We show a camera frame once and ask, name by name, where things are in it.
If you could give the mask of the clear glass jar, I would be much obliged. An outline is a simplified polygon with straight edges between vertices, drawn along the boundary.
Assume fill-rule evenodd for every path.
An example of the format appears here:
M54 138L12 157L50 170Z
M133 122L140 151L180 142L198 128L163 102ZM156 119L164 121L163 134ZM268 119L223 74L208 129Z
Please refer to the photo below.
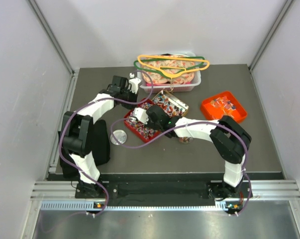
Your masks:
M191 143L193 141L192 137L180 137L179 138L179 142L183 143L183 144L188 144Z

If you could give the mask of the gold candy tin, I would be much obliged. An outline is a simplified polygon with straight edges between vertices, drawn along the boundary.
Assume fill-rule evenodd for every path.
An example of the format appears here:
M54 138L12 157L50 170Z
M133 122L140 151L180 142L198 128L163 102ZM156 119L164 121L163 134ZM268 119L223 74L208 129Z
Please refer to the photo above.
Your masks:
M165 90L161 90L157 93L152 99L152 102L160 106L170 117L184 117L189 111L187 104Z

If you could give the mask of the red candy tray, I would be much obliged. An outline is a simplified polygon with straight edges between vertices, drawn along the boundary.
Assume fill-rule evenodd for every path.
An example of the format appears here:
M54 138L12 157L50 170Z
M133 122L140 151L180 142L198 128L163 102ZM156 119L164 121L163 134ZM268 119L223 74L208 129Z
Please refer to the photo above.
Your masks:
M150 140L154 139L160 134L158 130L145 127L143 123L141 123L136 119L133 119L132 116L133 116L133 109L130 110L125 115L124 118L126 120L124 121L124 124L132 133L134 133L144 143L149 142Z

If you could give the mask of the orange candy tray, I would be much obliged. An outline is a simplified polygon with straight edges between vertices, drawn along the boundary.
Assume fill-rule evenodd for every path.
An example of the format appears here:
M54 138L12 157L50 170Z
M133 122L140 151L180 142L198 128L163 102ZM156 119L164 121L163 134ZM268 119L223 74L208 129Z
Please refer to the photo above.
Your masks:
M230 116L241 123L248 116L247 111L230 91L206 98L201 102L200 111L207 120L219 120L223 116Z

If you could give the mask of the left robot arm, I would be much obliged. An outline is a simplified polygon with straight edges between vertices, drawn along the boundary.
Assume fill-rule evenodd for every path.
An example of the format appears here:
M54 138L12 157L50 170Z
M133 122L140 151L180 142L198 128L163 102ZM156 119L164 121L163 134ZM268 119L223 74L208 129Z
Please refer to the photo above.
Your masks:
M91 197L99 197L105 187L99 182L97 166L109 161L109 138L106 123L101 117L117 105L133 109L139 104L138 88L141 80L114 76L112 83L101 90L86 105L63 115L59 132L59 157L64 175L79 176L77 190Z

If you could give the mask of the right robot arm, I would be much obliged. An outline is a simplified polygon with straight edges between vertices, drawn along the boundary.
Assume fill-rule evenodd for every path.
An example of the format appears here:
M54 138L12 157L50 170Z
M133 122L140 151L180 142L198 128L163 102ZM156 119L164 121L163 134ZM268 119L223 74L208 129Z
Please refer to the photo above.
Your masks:
M169 116L157 105L147 110L134 111L146 127L158 130L167 137L194 138L212 142L225 161L225 172L220 186L210 186L217 198L234 197L241 191L246 158L251 136L231 117L201 121L182 116Z

